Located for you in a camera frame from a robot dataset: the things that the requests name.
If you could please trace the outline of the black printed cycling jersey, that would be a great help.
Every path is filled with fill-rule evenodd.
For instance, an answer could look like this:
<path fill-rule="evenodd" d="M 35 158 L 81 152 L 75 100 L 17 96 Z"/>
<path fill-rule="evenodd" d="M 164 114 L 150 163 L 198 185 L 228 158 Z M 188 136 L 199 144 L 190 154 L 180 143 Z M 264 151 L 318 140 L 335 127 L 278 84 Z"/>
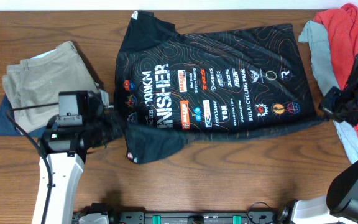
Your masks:
<path fill-rule="evenodd" d="M 180 34 L 132 14 L 116 59 L 114 106 L 127 158 L 145 164 L 195 141 L 274 138 L 319 125 L 291 24 Z"/>

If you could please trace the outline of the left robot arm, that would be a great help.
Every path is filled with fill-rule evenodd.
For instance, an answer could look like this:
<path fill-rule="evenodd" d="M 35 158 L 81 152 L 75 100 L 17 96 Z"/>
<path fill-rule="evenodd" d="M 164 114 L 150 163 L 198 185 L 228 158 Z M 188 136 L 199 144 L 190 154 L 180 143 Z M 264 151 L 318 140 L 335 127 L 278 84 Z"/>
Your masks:
<path fill-rule="evenodd" d="M 76 190 L 88 149 L 107 145 L 123 135 L 113 105 L 100 106 L 90 118 L 55 115 L 39 139 L 40 181 L 32 223 L 71 223 Z"/>

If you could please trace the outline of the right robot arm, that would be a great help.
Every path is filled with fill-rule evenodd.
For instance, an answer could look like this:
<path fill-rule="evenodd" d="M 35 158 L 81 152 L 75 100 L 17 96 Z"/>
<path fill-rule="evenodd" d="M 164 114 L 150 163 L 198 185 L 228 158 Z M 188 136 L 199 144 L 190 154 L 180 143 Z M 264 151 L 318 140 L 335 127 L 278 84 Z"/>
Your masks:
<path fill-rule="evenodd" d="M 358 124 L 358 54 L 345 89 L 331 88 L 319 106 L 338 122 Z M 358 223 L 358 160 L 339 174 L 325 196 L 296 201 L 282 211 L 281 223 Z"/>

